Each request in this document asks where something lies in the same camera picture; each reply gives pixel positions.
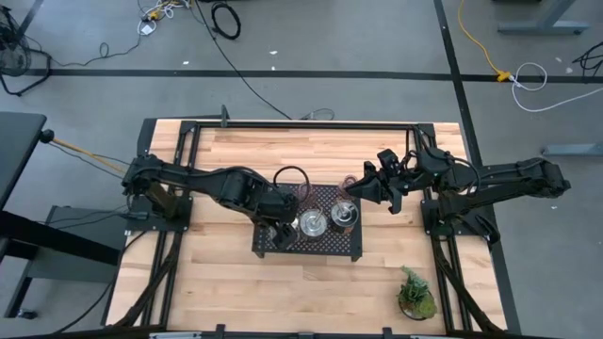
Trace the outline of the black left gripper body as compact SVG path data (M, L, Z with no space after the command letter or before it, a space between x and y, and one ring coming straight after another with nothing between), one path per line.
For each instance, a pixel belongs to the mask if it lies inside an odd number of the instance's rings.
M299 210L300 199L288 188L272 188L259 198L256 215L266 222L291 224Z

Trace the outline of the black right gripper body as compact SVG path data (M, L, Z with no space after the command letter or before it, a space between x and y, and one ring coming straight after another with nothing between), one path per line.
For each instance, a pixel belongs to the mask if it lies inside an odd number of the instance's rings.
M400 164L399 174L397 176L387 176L382 171L382 166L378 169L372 162L364 163L364 178L377 178L382 185L382 194L389 193L388 188L394 186L402 194L408 194L410 191L422 190L427 187L427 177L424 173L412 173L409 169Z

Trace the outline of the pink ribbed glass candle holder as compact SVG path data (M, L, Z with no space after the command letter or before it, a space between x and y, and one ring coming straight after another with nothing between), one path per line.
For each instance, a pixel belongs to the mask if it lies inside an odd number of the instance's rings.
M355 184L357 181L357 177L352 174L344 177L344 179L338 185L339 197L341 200L349 201L353 199L353 197L347 192L346 188Z

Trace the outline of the dark ribbed metal container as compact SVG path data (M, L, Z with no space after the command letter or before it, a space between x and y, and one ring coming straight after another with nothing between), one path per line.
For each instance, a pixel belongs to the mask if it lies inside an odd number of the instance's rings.
M301 233L308 238L319 238L323 236L327 227L327 218L318 209L307 210L300 216Z

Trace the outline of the silver chrome cylinder candle holder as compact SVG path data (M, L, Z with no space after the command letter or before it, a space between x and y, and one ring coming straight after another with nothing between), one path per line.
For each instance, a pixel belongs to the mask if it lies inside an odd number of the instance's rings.
M357 223L359 216L359 209L353 202L337 202L331 208L332 227L338 233L349 234Z

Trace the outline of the wooden stick with black knob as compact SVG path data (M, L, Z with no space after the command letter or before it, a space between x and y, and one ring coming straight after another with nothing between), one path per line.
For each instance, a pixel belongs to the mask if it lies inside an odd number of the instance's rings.
M113 163L110 162L110 159L107 157L104 157L103 155L98 155L95 153L91 153L87 150L84 150L78 146L75 146L73 144L70 144L64 140L58 139L55 137L55 132L52 131L51 129L46 129L43 130L41 132L41 136L40 136L40 140L42 143L52 143L58 147L64 148L64 149L68 149L71 150L73 152L79 153L79 154L83 154L85 156L87 156L90 159L93 159L94 161L102 164L103 166L110 168L114 171L117 171L119 173L125 173L125 170L120 168L117 165L114 165Z

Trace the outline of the black perforated metal shelf riser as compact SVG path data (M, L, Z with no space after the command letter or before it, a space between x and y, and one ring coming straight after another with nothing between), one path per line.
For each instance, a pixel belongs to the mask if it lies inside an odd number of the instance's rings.
M341 200L339 197L338 186L305 184L284 184L299 197L307 195L305 202L302 202L294 222L294 227L299 230L298 240L290 245L286 250L278 248L269 239L267 229L256 226L253 229L252 251L256 256L262 258L267 253L288 253L288 254L311 254L311 255L334 255L348 256L355 262L363 255L362 246L362 218L361 202L357 198L350 200L359 209L360 216L353 230L349 234L341 234L334 230L331 221L331 208ZM311 209L320 210L328 221L328 227L325 234L319 238L308 238L304 236L300 229L300 216L303 212Z

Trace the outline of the green potted succulent plant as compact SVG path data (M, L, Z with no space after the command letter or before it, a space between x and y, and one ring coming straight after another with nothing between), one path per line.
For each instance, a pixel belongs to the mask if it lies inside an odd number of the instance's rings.
M406 282L400 286L398 293L402 313L415 321L433 318L437 313L437 306L428 282L407 266L400 269L406 274Z

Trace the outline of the grey desk foot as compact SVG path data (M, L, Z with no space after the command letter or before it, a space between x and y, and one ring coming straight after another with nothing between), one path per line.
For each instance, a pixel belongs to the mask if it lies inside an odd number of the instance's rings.
M546 145L543 156L603 156L603 142Z
M586 22L562 20L576 0L552 0L552 5L533 21L501 22L497 32L508 35L581 35L591 26Z

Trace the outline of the black desk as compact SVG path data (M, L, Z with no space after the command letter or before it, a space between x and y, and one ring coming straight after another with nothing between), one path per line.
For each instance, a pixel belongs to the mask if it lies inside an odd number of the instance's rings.
M39 141L46 117L0 112L0 264L5 257L26 260L5 318L34 319L24 306L36 279L108 283L125 246L125 219L115 211L51 208L44 221L10 213L5 205Z

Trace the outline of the black floor fan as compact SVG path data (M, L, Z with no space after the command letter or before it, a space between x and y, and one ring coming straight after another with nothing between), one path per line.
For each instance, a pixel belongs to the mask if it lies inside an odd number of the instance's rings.
M0 84L6 94L21 97L27 91L45 82L51 75L51 56L42 50L29 47L21 27L11 15L11 9L0 5ZM31 54L36 53L46 58L43 77L24 89L12 91L8 88L5 77L20 77L31 66Z

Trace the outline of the black aluminium table frame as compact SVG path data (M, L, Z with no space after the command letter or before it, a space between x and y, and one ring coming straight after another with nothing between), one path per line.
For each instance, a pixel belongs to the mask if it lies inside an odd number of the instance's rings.
M164 160L181 153L202 170L246 166L279 182L337 185L361 176L365 161L391 149L403 154L413 137L399 123L338 121L205 121L197 137L181 137L178 120L159 120L140 135L140 150ZM362 205L362 257L252 251L253 226L243 215L195 195L171 284L172 330L442 334L476 329L450 282L436 270L425 233L422 194L404 198L392 215L385 203ZM398 304L402 266L425 279L433 318L415 321Z

